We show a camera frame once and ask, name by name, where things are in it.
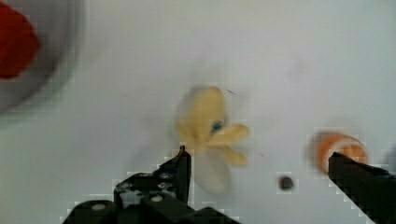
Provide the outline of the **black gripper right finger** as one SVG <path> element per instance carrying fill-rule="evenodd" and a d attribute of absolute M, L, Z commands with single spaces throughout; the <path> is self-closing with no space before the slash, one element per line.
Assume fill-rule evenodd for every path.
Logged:
<path fill-rule="evenodd" d="M 396 179 L 389 171 L 334 152 L 328 177 L 375 224 L 395 224 Z"/>

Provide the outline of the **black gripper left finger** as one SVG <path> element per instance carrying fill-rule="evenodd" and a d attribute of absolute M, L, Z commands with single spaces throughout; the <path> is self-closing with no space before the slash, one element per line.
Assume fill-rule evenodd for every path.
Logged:
<path fill-rule="evenodd" d="M 164 193 L 186 203 L 191 182 L 191 155 L 184 146 L 169 161 L 151 173 L 137 173 L 121 181 L 113 190 L 114 203 L 123 209 L 138 205 L 147 195 Z"/>

